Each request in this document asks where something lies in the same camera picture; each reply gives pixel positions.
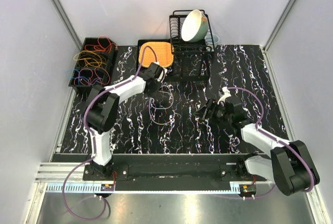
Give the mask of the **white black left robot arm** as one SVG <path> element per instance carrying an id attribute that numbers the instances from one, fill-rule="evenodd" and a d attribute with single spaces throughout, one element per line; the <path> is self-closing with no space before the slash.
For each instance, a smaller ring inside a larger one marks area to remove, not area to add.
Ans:
<path id="1" fill-rule="evenodd" d="M 89 162 L 100 180 L 107 180 L 112 175 L 110 131 L 118 118 L 119 105 L 137 94 L 154 96 L 161 88 L 167 71 L 159 63 L 153 62 L 144 71 L 138 70 L 117 84 L 91 89 L 83 123 L 92 142 L 92 158 Z"/>

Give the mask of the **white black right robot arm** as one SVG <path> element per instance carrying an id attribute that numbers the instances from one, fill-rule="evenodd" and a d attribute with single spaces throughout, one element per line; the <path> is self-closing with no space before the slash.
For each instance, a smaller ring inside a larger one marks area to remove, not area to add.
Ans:
<path id="1" fill-rule="evenodd" d="M 239 161 L 236 174 L 241 180 L 259 176 L 275 183 L 284 195 L 309 192 L 320 177 L 304 142 L 281 139 L 247 117 L 239 98 L 209 99 L 195 116 L 219 125 L 228 125 L 234 135 L 257 147 L 267 157 L 249 154 Z"/>

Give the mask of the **black flat tray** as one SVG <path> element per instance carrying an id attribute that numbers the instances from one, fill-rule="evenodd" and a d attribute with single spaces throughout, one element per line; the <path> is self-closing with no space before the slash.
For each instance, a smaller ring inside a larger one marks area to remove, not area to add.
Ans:
<path id="1" fill-rule="evenodd" d="M 210 78 L 209 60 L 214 55 L 214 48 L 207 46 L 204 40 L 188 43 L 177 38 L 157 39 L 171 46 L 169 51 L 174 61 L 168 68 L 166 82 L 207 82 Z"/>

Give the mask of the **black compartment bin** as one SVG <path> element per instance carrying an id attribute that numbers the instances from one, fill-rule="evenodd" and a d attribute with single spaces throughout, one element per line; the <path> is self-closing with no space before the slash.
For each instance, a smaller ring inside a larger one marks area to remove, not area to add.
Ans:
<path id="1" fill-rule="evenodd" d="M 69 87 L 78 94 L 88 94 L 95 85 L 109 85 L 117 53 L 116 43 L 105 36 L 85 38 L 81 51 L 73 57 Z"/>

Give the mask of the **white ceramic bowl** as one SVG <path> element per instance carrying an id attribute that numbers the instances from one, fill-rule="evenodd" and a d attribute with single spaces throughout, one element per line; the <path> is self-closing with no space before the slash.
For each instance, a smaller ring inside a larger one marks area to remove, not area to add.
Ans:
<path id="1" fill-rule="evenodd" d="M 181 29 L 181 37 L 185 42 L 197 42 L 206 36 L 208 29 L 208 18 L 202 11 L 195 9 L 185 18 Z"/>

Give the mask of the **light blue cup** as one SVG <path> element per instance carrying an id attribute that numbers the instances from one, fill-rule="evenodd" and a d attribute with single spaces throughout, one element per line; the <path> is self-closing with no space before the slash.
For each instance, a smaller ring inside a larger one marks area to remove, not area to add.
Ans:
<path id="1" fill-rule="evenodd" d="M 219 43 L 220 38 L 217 34 L 208 34 L 205 36 L 204 40 L 205 40 L 206 45 L 216 46 Z"/>

